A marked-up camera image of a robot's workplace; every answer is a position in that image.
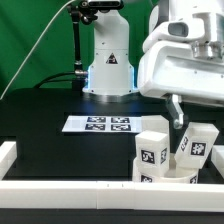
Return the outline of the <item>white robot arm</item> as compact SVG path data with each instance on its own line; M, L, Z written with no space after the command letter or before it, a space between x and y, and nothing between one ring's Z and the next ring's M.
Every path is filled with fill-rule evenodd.
M138 75L129 63L124 0L86 0L94 21L94 60L84 91L117 100L132 92L166 101L174 127L181 102L224 106L224 0L159 0L149 19Z

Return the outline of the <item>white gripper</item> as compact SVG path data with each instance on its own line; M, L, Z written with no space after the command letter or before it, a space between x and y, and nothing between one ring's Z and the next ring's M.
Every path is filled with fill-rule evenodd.
M224 63L194 58L189 44L159 41L140 60L137 86L145 97L170 95L166 107L173 118L173 127L181 129L182 100L224 105Z

